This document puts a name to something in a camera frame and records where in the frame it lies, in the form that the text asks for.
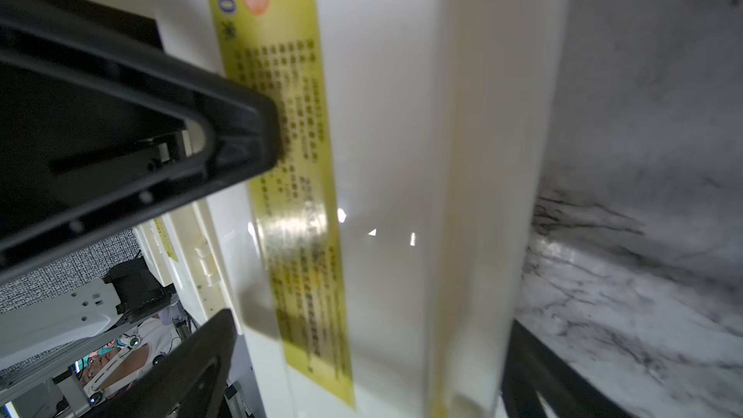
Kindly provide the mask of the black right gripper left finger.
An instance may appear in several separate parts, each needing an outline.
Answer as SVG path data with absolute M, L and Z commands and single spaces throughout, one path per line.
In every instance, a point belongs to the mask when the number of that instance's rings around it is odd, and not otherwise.
M 172 324 L 149 317 L 134 339 L 97 356 L 80 373 L 93 401 L 87 417 L 224 417 L 236 329 L 218 312 L 181 339 Z

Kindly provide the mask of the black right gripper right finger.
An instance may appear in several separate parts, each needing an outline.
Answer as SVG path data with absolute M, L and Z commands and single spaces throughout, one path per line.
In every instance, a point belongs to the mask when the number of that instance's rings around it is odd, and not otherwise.
M 509 417 L 628 417 L 610 400 L 514 321 L 501 382 L 501 398 Z

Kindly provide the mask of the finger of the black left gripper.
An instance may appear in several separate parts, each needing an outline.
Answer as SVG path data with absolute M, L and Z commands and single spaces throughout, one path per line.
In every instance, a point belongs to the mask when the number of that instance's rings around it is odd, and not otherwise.
M 156 22 L 1 0 L 1 279 L 273 168 L 267 97 L 167 55 Z

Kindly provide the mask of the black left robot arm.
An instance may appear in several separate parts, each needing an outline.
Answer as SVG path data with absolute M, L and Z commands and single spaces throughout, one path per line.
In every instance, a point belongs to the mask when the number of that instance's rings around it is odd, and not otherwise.
M 170 292 L 247 330 L 259 256 L 246 189 L 279 158 L 267 97 L 164 53 L 146 17 L 83 0 L 1 0 L 1 279 L 124 230 L 144 253 L 6 313 L 1 364 L 106 342 Z

